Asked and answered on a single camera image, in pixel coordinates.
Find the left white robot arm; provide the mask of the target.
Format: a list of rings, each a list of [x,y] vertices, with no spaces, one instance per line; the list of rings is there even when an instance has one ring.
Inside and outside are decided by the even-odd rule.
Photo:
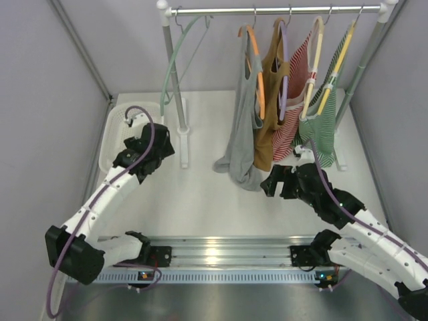
[[[84,206],[61,227],[52,225],[45,234],[51,267],[84,285],[91,284],[104,268],[122,262],[145,265],[151,259],[150,239],[140,232],[127,231],[104,241],[99,237],[129,194],[175,150],[169,129],[157,123],[145,124],[140,137],[127,138],[124,143],[126,148]]]

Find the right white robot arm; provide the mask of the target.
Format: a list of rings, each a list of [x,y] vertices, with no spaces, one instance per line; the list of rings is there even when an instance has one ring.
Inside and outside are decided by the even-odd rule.
[[[318,265],[342,265],[386,290],[410,316],[427,319],[427,257],[385,227],[356,197],[336,189],[314,163],[276,165],[261,183],[273,197],[298,199],[324,222],[337,228],[319,232],[311,243]]]

